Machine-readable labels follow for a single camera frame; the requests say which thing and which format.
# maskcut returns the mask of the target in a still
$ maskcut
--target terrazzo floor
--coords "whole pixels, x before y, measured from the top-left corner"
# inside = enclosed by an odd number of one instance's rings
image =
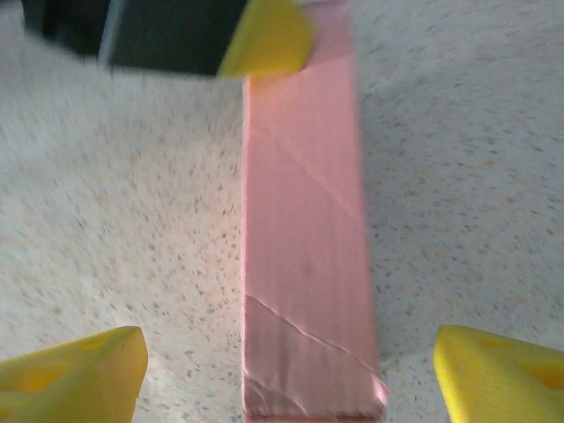
[[[564,350],[564,6],[353,0],[388,422],[438,327]],[[241,84],[115,72],[0,11],[0,359],[122,324],[134,421],[240,422]]]

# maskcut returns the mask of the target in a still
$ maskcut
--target white speckled surface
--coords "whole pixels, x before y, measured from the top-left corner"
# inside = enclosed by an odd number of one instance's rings
[[[564,349],[560,0],[355,0],[388,421],[464,323]],[[0,14],[0,358],[121,324],[135,421],[240,421],[241,87],[115,74]]]

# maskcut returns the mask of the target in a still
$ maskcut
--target black object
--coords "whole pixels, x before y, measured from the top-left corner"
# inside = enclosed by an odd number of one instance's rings
[[[22,0],[26,30],[109,67],[216,75],[247,0]]]

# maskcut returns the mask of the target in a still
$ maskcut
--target speckled floor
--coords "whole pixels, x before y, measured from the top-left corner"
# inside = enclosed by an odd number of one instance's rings
[[[354,0],[388,421],[441,324],[564,349],[560,0]],[[241,86],[110,75],[0,13],[0,358],[121,324],[135,421],[240,421]]]

